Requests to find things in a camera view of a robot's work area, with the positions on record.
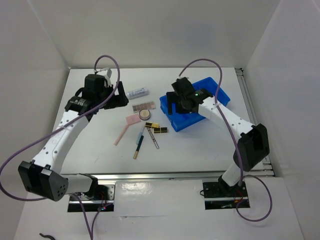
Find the white lotion bottle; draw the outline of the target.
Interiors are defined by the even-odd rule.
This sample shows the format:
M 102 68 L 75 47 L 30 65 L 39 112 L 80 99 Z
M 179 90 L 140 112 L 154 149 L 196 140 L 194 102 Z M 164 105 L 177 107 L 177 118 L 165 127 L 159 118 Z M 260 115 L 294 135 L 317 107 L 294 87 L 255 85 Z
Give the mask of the white lotion bottle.
M 150 91 L 147 87 L 141 87 L 141 88 L 137 88 L 137 89 L 128 91 L 126 93 L 126 97 L 129 100 L 133 100 L 136 98 L 141 98 L 141 97 L 147 96 L 147 95 L 149 95 L 149 93 L 150 93 Z

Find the pink square compact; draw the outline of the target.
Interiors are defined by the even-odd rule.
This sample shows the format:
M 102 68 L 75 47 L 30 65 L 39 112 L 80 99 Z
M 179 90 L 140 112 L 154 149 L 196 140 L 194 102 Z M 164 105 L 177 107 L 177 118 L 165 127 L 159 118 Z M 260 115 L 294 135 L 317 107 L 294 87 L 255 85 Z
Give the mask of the pink square compact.
M 128 126 L 139 123 L 141 121 L 138 114 L 133 114 L 133 115 L 127 116 L 125 118 L 125 120 L 126 120 L 126 123 Z

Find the round powder jar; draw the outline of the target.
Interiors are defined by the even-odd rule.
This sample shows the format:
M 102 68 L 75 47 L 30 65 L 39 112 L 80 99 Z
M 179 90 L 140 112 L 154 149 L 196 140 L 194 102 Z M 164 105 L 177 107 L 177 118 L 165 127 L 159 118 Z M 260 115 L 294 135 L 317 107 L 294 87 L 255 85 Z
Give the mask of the round powder jar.
M 151 112 L 148 109 L 142 109 L 138 113 L 139 118 L 143 121 L 147 121 L 151 118 Z

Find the black gold lipstick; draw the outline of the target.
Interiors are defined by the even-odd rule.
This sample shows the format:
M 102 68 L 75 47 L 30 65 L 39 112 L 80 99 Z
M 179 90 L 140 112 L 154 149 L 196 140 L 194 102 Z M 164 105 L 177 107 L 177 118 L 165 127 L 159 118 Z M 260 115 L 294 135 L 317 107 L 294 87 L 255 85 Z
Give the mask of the black gold lipstick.
M 167 127 L 155 127 L 153 129 L 153 132 L 155 134 L 163 134 L 163 133 L 167 133 L 168 132 L 168 128 Z
M 159 128 L 160 125 L 158 123 L 154 123 L 154 122 L 146 122 L 145 127 L 154 129 L 154 128 Z

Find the pink long tube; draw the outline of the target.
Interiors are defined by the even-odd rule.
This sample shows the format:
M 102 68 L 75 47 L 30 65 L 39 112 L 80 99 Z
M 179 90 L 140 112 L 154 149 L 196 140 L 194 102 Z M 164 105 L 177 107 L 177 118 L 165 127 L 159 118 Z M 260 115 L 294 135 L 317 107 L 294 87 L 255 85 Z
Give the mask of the pink long tube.
M 129 125 L 127 124 L 123 130 L 121 131 L 121 133 L 119 134 L 119 136 L 117 137 L 117 139 L 114 142 L 114 145 L 117 146 L 120 142 L 120 140 L 122 139 L 122 137 L 125 135 L 126 131 L 128 130 Z

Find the light blue makeup pencil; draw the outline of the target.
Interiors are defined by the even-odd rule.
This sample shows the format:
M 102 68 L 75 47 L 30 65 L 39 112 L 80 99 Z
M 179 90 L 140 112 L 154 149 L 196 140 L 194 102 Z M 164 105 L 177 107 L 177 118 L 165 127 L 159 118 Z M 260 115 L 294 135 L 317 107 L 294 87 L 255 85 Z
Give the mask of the light blue makeup pencil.
M 138 134 L 138 137 L 137 137 L 137 140 L 136 140 L 136 144 L 138 145 L 139 142 L 140 142 L 140 138 L 141 136 L 143 135 L 143 132 L 144 132 L 144 129 L 145 129 L 145 126 L 143 125 L 139 131 L 139 134 Z

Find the silver patterned eyeliner pencil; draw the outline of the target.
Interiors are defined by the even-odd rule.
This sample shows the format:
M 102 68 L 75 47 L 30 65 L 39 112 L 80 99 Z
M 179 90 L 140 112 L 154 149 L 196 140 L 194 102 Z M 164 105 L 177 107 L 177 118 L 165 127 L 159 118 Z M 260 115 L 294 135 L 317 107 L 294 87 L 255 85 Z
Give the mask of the silver patterned eyeliner pencil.
M 148 133 L 149 133 L 149 135 L 150 135 L 150 137 L 151 137 L 151 139 L 152 139 L 152 142 L 153 142 L 153 144 L 155 145 L 156 149 L 159 149 L 160 147 L 159 147 L 159 145 L 158 145 L 158 143 L 157 143 L 157 141 L 156 141 L 156 139 L 155 139 L 154 134 L 152 133 L 151 128 L 150 128 L 150 127 L 146 127 L 146 129 L 147 129 L 147 131 L 148 131 Z

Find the black gold mascara pencil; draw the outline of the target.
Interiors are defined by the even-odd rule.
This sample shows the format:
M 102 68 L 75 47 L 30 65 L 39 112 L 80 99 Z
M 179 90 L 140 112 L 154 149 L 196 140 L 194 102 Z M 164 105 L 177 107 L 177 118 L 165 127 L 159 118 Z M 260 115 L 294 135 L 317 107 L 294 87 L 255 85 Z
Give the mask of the black gold mascara pencil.
M 137 157 L 138 157 L 138 154 L 139 154 L 139 151 L 140 151 L 140 148 L 141 148 L 143 139 L 144 139 L 144 136 L 141 135 L 140 138 L 139 138 L 139 141 L 138 141 L 137 148 L 136 148 L 136 150 L 135 150 L 134 156 L 133 156 L 133 159 L 134 159 L 134 160 L 136 160 Z

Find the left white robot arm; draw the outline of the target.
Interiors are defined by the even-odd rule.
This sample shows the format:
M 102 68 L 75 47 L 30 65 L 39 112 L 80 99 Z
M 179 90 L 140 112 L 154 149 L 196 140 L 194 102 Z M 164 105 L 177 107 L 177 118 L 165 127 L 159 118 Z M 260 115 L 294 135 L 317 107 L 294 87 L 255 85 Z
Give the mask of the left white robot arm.
M 84 173 L 62 175 L 61 169 L 79 134 L 100 109 L 125 107 L 129 103 L 123 83 L 116 84 L 118 93 L 114 94 L 109 74 L 85 77 L 84 87 L 68 100 L 57 133 L 31 161 L 22 161 L 18 166 L 27 192 L 55 202 L 73 193 L 81 193 L 88 200 L 97 197 L 100 187 L 96 177 Z

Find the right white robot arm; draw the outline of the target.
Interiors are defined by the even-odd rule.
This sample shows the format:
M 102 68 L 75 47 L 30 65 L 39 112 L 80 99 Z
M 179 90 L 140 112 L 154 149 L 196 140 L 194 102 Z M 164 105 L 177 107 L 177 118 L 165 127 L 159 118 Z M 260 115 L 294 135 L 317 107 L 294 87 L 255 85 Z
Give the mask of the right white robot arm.
M 230 196 L 246 173 L 270 153 L 267 128 L 242 119 L 225 105 L 228 96 L 218 89 L 218 84 L 207 77 L 196 83 L 188 78 L 178 78 L 172 83 L 172 91 L 160 98 L 161 109 L 171 121 L 176 132 L 183 130 L 197 120 L 206 118 L 230 134 L 236 144 L 233 163 L 219 177 L 218 190 L 223 196 Z

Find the brown eyeshadow palette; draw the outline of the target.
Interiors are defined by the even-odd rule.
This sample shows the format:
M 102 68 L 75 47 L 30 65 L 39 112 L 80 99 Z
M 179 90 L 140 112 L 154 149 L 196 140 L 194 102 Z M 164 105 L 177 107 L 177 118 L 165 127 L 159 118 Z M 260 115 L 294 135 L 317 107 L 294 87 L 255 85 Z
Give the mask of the brown eyeshadow palette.
M 154 109 L 156 109 L 156 103 L 154 101 L 148 101 L 148 102 L 132 105 L 132 110 L 134 113 L 138 113 L 141 110 L 154 110 Z

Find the blue plastic organizer bin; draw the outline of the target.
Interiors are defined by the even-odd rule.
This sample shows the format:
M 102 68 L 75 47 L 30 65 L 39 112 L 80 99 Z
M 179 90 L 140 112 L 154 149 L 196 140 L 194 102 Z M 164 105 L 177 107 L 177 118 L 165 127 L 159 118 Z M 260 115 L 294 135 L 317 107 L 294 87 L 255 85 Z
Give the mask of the blue plastic organizer bin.
M 195 90 L 206 89 L 213 94 L 213 97 L 208 97 L 204 100 L 204 103 L 199 105 L 198 113 L 178 114 L 175 112 L 175 105 L 172 104 L 172 114 L 168 115 L 166 94 L 160 98 L 160 108 L 167 116 L 176 132 L 179 132 L 203 119 L 208 119 L 221 128 L 225 128 L 227 124 L 232 125 L 235 123 L 237 117 L 226 107 L 230 98 L 220 88 L 219 84 L 213 80 L 213 78 L 207 77 L 191 84 Z

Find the black hook object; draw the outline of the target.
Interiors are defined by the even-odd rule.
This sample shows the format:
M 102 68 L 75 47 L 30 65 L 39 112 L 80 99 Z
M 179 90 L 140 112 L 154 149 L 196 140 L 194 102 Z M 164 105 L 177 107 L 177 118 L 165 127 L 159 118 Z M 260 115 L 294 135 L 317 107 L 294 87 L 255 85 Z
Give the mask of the black hook object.
M 53 236 L 48 235 L 48 234 L 39 233 L 39 235 L 40 235 L 42 238 L 45 238 L 45 239 L 48 239 L 48 240 L 56 240 Z

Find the aluminium rail right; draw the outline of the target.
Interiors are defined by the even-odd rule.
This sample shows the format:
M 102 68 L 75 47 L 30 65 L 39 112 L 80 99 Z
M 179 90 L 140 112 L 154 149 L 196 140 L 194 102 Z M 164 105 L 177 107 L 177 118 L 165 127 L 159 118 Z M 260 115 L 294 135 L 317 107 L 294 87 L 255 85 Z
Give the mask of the aluminium rail right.
M 249 115 L 249 119 L 252 123 L 258 124 L 253 102 L 252 102 L 249 89 L 245 80 L 244 71 L 242 68 L 235 68 L 235 73 L 238 79 L 238 83 L 241 89 L 241 93 L 245 102 L 246 109 Z M 253 170 L 254 174 L 256 176 L 262 176 L 262 177 L 274 177 L 275 172 L 269 156 L 265 157 L 261 161 L 261 163 L 263 165 L 263 170 L 260 170 L 260 172 L 264 172 L 264 173 L 258 173 L 258 170 Z

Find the aluminium rail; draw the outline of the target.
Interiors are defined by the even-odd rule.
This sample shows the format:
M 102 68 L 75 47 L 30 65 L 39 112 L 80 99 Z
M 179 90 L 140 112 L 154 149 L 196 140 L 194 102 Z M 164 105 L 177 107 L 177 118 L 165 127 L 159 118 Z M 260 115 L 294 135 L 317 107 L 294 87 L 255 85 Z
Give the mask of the aluminium rail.
M 245 102 L 246 109 L 249 115 L 249 119 L 252 123 L 258 124 L 253 102 L 252 102 L 249 89 L 245 80 L 244 71 L 242 68 L 235 68 L 235 73 L 238 79 L 238 83 L 241 89 L 241 93 Z M 263 170 L 260 170 L 260 172 L 264 172 L 264 173 L 258 173 L 258 170 L 253 170 L 254 174 L 256 176 L 262 176 L 262 177 L 274 177 L 275 172 L 269 156 L 265 157 L 261 161 L 261 163 L 263 165 Z
M 198 172 L 155 172 L 155 173 L 118 173 L 118 174 L 91 174 L 104 181 L 151 181 L 151 180 L 190 180 L 190 179 L 218 179 L 221 171 Z

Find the aluminium rail front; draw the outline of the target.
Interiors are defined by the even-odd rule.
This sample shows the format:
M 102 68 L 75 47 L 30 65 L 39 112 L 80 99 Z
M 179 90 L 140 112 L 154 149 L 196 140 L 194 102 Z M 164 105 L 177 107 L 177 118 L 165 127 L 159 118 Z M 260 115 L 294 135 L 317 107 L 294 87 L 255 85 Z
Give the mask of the aluminium rail front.
M 190 180 L 190 179 L 218 179 L 221 171 L 198 172 L 155 172 L 155 173 L 118 173 L 118 174 L 91 174 L 104 181 L 151 181 L 151 180 Z

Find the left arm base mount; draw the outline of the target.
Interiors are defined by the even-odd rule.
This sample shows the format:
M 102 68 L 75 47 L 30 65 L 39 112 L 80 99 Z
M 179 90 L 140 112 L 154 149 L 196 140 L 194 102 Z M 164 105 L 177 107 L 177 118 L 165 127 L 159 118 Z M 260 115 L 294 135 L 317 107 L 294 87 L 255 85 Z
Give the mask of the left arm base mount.
M 76 192 L 86 212 L 113 212 L 115 208 L 116 183 L 114 181 L 99 182 L 92 192 Z

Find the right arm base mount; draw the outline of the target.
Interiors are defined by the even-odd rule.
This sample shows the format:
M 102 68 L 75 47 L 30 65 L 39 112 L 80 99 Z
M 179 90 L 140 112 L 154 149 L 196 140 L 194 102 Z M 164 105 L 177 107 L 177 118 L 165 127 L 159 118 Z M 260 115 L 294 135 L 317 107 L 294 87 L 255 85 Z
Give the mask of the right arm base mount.
M 203 182 L 203 190 L 199 192 L 204 197 L 204 206 L 206 210 L 224 210 L 235 209 L 240 203 L 239 208 L 250 208 L 250 201 L 246 184 L 235 187 L 224 192 L 218 182 Z

